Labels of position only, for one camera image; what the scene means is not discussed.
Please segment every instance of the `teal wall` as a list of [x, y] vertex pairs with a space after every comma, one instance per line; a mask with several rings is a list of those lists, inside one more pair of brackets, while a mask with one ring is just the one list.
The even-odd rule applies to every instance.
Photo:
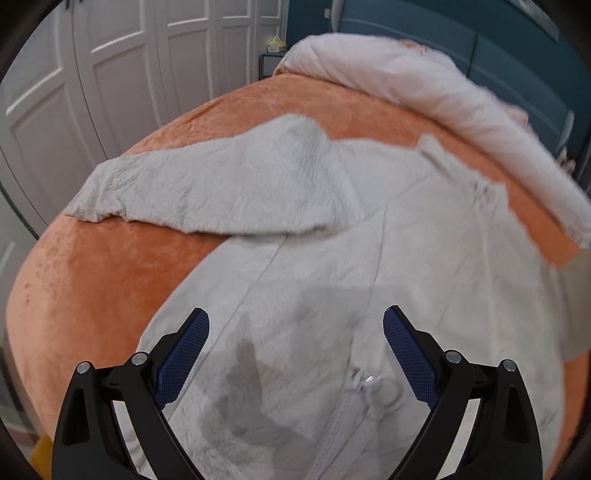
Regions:
[[331, 0], [290, 0], [287, 17], [287, 46], [292, 47], [308, 35], [331, 32], [330, 20], [324, 18], [324, 9]]

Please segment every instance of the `white cabinet door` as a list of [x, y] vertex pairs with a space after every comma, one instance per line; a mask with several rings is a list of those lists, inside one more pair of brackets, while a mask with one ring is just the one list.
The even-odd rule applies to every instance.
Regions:
[[0, 345], [6, 325], [6, 303], [18, 270], [35, 238], [29, 233], [0, 193]]
[[216, 0], [157, 0], [158, 52], [171, 119], [217, 95]]
[[117, 157], [169, 120], [154, 1], [73, 0], [80, 80], [96, 132]]
[[216, 0], [219, 94], [256, 81], [257, 0]]
[[86, 108], [72, 37], [59, 5], [0, 84], [0, 181], [37, 233], [106, 159]]

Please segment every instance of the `teal headboard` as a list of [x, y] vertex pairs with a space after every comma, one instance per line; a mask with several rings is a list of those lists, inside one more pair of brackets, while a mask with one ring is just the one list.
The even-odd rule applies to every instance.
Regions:
[[438, 48], [475, 83], [528, 111], [552, 153], [570, 124], [569, 151], [583, 149], [591, 76], [562, 36], [557, 42], [506, 0], [343, 0], [341, 8], [339, 31]]

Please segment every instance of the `orange blanket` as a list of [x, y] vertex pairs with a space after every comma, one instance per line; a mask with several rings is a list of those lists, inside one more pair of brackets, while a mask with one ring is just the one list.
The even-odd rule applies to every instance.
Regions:
[[[290, 112], [314, 118], [334, 139], [413, 147], [422, 133], [434, 134], [469, 167], [507, 185], [511, 207], [549, 262], [564, 265], [579, 251], [513, 178], [449, 131], [379, 99], [305, 77], [284, 74], [232, 92], [130, 152], [241, 134]], [[120, 218], [93, 224], [59, 216], [48, 227], [15, 282], [7, 328], [18, 371], [50, 436], [76, 364], [89, 360], [106, 367], [127, 360], [156, 310], [224, 239]], [[586, 379], [586, 358], [566, 365], [567, 416], [557, 458], [574, 435]]]

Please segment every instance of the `yellow object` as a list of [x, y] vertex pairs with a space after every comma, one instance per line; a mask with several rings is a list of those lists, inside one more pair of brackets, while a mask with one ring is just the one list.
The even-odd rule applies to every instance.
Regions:
[[279, 53], [281, 51], [287, 50], [287, 43], [283, 40], [280, 40], [277, 35], [273, 37], [273, 39], [267, 44], [267, 52], [269, 53]]
[[31, 454], [31, 466], [43, 480], [51, 480], [51, 456], [53, 454], [53, 442], [44, 435], [35, 444]]

